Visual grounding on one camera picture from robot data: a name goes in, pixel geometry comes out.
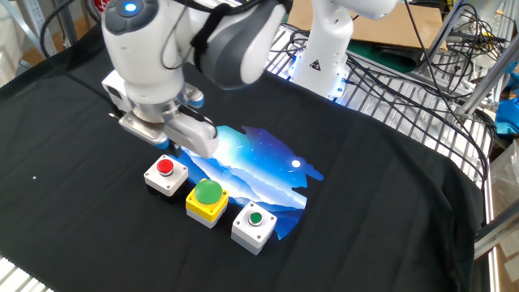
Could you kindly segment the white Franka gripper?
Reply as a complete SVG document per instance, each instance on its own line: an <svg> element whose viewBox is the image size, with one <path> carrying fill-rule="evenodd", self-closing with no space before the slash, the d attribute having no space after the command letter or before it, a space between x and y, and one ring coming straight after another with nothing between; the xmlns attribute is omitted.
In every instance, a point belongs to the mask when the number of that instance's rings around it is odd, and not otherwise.
<svg viewBox="0 0 519 292"><path fill-rule="evenodd" d="M196 111L204 103L204 95L193 85L182 83L178 94L163 102L132 100L116 71L102 80L102 86L123 112L119 125L132 135L160 149L169 147L169 154L176 157L182 155L182 147L205 158L216 151L217 129Z"/></svg>

